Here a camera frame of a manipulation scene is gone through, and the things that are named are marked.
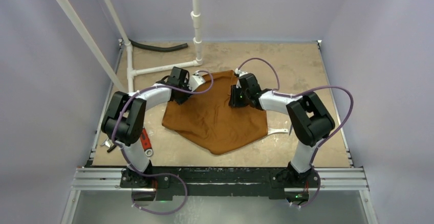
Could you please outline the orange cloth napkin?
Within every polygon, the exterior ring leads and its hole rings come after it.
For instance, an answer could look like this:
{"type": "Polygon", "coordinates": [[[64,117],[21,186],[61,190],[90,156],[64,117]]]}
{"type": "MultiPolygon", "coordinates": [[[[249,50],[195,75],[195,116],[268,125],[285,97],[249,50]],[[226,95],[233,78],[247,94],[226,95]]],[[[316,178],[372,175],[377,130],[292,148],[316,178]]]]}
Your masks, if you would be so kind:
{"type": "Polygon", "coordinates": [[[168,102],[162,126],[207,149],[215,155],[225,154],[268,135],[267,113],[250,106],[229,106],[230,89],[237,83],[232,70],[212,73],[211,90],[202,93],[210,84],[197,89],[183,104],[168,102]]]}

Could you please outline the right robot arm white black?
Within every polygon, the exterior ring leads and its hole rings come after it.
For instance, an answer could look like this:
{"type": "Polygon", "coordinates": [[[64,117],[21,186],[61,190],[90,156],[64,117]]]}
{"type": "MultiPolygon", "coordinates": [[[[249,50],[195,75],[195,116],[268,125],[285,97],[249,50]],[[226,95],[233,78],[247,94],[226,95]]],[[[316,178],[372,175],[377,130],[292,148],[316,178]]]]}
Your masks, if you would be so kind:
{"type": "Polygon", "coordinates": [[[312,162],[318,146],[335,128],[335,122],[315,92],[299,96],[278,94],[261,89],[254,74],[236,71],[237,83],[231,86],[229,105],[232,108],[250,106],[258,110],[274,111],[288,115],[291,132],[297,139],[294,157],[276,179],[299,187],[312,172],[312,162]]]}

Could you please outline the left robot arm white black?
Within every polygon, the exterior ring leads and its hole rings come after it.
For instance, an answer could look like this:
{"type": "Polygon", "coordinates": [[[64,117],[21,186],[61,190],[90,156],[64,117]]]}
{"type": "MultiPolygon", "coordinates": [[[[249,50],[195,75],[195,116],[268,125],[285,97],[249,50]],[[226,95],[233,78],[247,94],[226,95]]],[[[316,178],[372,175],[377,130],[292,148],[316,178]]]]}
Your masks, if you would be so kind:
{"type": "Polygon", "coordinates": [[[115,92],[104,114],[101,131],[117,145],[126,161],[126,169],[133,173],[133,182],[148,187],[155,175],[149,156],[143,149],[145,113],[159,104],[175,101],[182,104],[205,84],[199,74],[174,67],[170,75],[145,89],[124,93],[115,92]]]}

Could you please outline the white ceramic spoon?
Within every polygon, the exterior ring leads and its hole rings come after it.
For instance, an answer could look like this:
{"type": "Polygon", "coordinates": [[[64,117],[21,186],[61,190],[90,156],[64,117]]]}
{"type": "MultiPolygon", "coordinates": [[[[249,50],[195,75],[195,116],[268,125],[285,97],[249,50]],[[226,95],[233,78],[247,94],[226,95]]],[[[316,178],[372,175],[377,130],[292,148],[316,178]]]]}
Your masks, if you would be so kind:
{"type": "Polygon", "coordinates": [[[273,135],[277,133],[288,134],[289,130],[284,128],[283,129],[268,128],[268,135],[273,135]]]}

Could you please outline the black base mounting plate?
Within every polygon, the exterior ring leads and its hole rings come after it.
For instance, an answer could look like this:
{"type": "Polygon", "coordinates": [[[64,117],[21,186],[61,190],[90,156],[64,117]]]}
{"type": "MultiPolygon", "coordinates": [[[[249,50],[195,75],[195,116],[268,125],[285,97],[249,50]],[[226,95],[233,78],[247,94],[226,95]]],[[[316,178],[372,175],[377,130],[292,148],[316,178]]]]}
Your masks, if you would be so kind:
{"type": "Polygon", "coordinates": [[[315,170],[298,175],[289,167],[150,166],[139,175],[121,170],[120,188],[150,191],[157,200],[174,196],[245,196],[307,201],[320,186],[315,170]]]}

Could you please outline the red handled adjustable wrench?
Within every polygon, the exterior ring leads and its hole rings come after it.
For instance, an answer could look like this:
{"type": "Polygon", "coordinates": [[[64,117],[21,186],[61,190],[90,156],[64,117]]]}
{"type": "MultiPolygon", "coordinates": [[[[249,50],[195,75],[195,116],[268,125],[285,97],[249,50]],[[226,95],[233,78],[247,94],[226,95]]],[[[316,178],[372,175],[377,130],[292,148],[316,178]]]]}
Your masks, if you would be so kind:
{"type": "Polygon", "coordinates": [[[147,157],[152,157],[154,154],[150,139],[148,137],[146,129],[143,127],[140,135],[140,141],[147,157]]]}

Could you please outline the white PVC pipe frame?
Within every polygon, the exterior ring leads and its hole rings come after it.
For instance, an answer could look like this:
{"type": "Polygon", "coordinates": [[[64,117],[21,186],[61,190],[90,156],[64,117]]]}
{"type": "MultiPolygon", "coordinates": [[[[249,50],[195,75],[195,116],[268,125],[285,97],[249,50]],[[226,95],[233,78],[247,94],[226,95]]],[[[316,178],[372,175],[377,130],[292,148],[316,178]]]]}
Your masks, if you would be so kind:
{"type": "Polygon", "coordinates": [[[186,68],[186,67],[193,67],[193,66],[201,66],[203,64],[203,48],[202,48],[202,31],[201,31],[201,9],[200,9],[200,0],[192,0],[192,11],[190,13],[191,19],[193,22],[193,28],[194,28],[194,38],[193,38],[193,44],[196,51],[196,58],[193,61],[189,62],[181,62],[177,64],[169,64],[169,65],[162,65],[154,68],[147,68],[147,69],[141,69],[136,70],[133,67],[133,49],[134,47],[144,49],[144,46],[139,43],[133,43],[129,37],[127,36],[127,33],[122,26],[121,20],[114,8],[114,5],[112,4],[111,0],[103,0],[106,4],[108,11],[110,13],[110,16],[112,17],[122,39],[122,44],[126,47],[126,54],[127,54],[127,69],[126,69],[126,77],[127,77],[127,87],[125,87],[120,79],[116,76],[114,70],[109,65],[107,59],[105,58],[104,54],[100,50],[100,48],[97,46],[95,40],[91,36],[90,32],[84,25],[83,21],[77,14],[76,10],[72,6],[72,4],[69,2],[69,0],[56,0],[61,9],[64,11],[68,19],[71,21],[83,41],[86,43],[86,45],[89,47],[91,52],[94,54],[100,65],[103,67],[104,71],[107,73],[109,78],[111,79],[112,83],[117,87],[120,91],[129,91],[132,92],[134,90],[134,78],[136,76],[144,75],[144,74],[151,74],[151,73],[157,73],[162,71],[168,71],[172,67],[180,67],[180,68],[186,68]]]}

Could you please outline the aluminium extrusion rail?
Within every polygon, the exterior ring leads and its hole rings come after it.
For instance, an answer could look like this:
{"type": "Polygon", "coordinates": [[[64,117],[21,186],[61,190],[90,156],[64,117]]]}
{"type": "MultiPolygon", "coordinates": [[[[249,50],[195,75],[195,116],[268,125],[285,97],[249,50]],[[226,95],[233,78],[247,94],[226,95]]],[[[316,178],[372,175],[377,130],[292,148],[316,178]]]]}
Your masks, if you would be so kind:
{"type": "MultiPolygon", "coordinates": [[[[362,168],[318,168],[324,191],[364,191],[368,182],[362,168]]],[[[121,168],[78,168],[71,190],[121,190],[121,168]]]]}

